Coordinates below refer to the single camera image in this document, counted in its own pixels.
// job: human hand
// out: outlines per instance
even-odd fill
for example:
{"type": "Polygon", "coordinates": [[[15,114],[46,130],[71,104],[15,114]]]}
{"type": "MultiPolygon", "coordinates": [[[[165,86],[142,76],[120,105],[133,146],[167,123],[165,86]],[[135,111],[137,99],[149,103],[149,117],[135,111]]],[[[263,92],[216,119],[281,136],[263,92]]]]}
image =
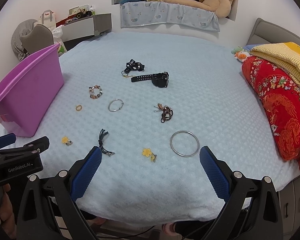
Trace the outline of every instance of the human hand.
{"type": "Polygon", "coordinates": [[[12,204],[10,202],[9,196],[6,193],[10,189],[11,188],[9,184],[3,186],[4,193],[0,206],[0,225],[11,239],[15,239],[17,238],[17,227],[14,222],[12,204]]]}

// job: silver bangle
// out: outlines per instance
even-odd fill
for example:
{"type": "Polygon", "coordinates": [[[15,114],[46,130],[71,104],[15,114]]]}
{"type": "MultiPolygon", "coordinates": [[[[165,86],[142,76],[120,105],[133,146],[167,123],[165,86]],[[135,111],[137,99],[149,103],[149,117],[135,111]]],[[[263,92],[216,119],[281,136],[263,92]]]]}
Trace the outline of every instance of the silver bangle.
{"type": "Polygon", "coordinates": [[[116,112],[116,111],[119,111],[119,110],[122,108],[122,106],[123,106],[123,101],[122,101],[121,99],[116,98],[116,99],[112,100],[112,101],[109,103],[109,105],[108,105],[108,110],[109,110],[110,112],[116,112]],[[117,100],[121,101],[121,106],[120,106],[119,109],[117,109],[117,110],[111,110],[111,109],[110,109],[111,104],[112,104],[114,101],[117,101],[117,100]]]}
{"type": "Polygon", "coordinates": [[[171,146],[171,149],[172,149],[176,154],[178,154],[178,155],[180,155],[180,156],[182,156],[182,157],[191,157],[191,156],[195,155],[195,154],[199,151],[199,148],[200,148],[200,142],[199,142],[198,138],[197,138],[193,133],[191,133],[191,132],[189,132],[189,131],[178,131],[178,132],[175,132],[175,133],[171,136],[171,138],[170,138],[170,146],[171,146]],[[188,134],[192,135],[192,137],[194,137],[194,139],[197,141],[197,145],[198,145],[198,146],[197,146],[197,149],[196,149],[196,151],[195,151],[194,153],[192,153],[192,154],[190,154],[190,155],[184,155],[184,154],[181,154],[181,153],[177,152],[177,151],[174,149],[174,147],[173,147],[173,145],[172,145],[172,139],[173,139],[173,137],[174,137],[176,134],[178,134],[178,133],[188,133],[188,134]]]}

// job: yellow flower hair clip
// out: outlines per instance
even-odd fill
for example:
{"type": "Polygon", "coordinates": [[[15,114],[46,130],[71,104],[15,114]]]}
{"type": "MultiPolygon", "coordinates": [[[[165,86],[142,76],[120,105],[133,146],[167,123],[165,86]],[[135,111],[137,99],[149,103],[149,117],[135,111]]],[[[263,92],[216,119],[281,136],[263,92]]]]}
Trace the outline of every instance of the yellow flower hair clip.
{"type": "Polygon", "coordinates": [[[157,155],[156,154],[153,154],[152,151],[150,149],[143,149],[142,151],[142,155],[146,156],[146,157],[150,157],[150,160],[152,162],[155,163],[155,160],[157,158],[157,155]]]}
{"type": "Polygon", "coordinates": [[[69,138],[67,136],[64,136],[62,139],[61,139],[61,142],[67,146],[71,145],[72,144],[72,141],[69,140],[69,138]]]}

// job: gold ring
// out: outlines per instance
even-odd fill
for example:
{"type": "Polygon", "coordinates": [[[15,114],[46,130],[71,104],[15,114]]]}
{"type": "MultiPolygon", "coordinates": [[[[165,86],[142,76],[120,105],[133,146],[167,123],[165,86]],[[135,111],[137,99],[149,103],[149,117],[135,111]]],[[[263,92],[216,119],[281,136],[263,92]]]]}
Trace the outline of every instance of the gold ring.
{"type": "Polygon", "coordinates": [[[82,110],[82,105],[77,105],[77,106],[75,107],[75,109],[76,109],[77,111],[81,111],[81,110],[82,110]]]}

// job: ring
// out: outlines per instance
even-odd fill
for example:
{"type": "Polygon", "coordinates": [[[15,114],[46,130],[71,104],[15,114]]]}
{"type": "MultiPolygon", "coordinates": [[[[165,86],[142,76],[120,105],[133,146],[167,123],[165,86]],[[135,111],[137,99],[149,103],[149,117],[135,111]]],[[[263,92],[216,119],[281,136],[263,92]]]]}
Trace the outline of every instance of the ring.
{"type": "Polygon", "coordinates": [[[199,143],[198,138],[197,138],[193,133],[191,133],[191,132],[189,132],[189,131],[178,131],[178,132],[175,132],[175,133],[171,136],[171,138],[170,138],[170,146],[171,146],[171,149],[172,149],[176,154],[178,154],[178,155],[180,155],[180,156],[182,156],[182,157],[191,157],[191,156],[195,155],[195,154],[199,151],[200,143],[199,143]],[[173,145],[172,145],[172,139],[173,139],[173,137],[174,137],[176,134],[178,134],[178,133],[188,133],[188,134],[192,135],[192,137],[194,137],[194,139],[197,141],[197,145],[198,145],[198,147],[197,147],[197,149],[196,149],[196,151],[195,151],[194,153],[192,153],[192,154],[190,154],[190,155],[183,155],[183,154],[177,152],[177,151],[174,149],[174,147],[173,147],[173,145]]]}
{"type": "Polygon", "coordinates": [[[77,111],[81,111],[81,110],[82,110],[82,105],[77,105],[77,106],[75,107],[75,109],[76,109],[77,111]]]}
{"type": "Polygon", "coordinates": [[[116,112],[116,111],[119,111],[119,110],[122,108],[122,106],[123,106],[123,101],[122,101],[121,99],[116,98],[116,99],[112,100],[112,101],[109,103],[108,110],[109,110],[110,112],[116,112]],[[111,109],[110,109],[111,104],[112,104],[114,101],[117,101],[117,100],[121,101],[121,106],[120,106],[119,109],[117,109],[117,110],[111,110],[111,109]]]}

